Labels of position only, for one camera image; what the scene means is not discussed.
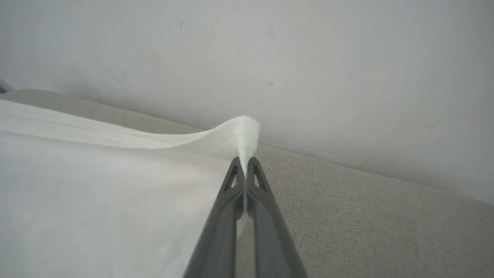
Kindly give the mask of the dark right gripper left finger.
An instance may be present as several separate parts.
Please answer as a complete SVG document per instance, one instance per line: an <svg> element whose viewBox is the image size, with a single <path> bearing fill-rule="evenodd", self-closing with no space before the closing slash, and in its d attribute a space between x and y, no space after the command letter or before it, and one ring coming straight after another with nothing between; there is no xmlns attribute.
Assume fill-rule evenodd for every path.
<svg viewBox="0 0 494 278"><path fill-rule="evenodd" d="M244 182L240 158L231 161L184 278L234 278L237 220L244 212Z"/></svg>

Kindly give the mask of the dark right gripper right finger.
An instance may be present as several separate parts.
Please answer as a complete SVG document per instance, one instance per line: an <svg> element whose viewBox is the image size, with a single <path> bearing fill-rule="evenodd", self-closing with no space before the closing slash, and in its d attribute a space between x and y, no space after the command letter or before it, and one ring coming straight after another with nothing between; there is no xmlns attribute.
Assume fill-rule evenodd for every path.
<svg viewBox="0 0 494 278"><path fill-rule="evenodd" d="M247 165L246 201L254 222L256 277L307 278L261 163L255 157Z"/></svg>

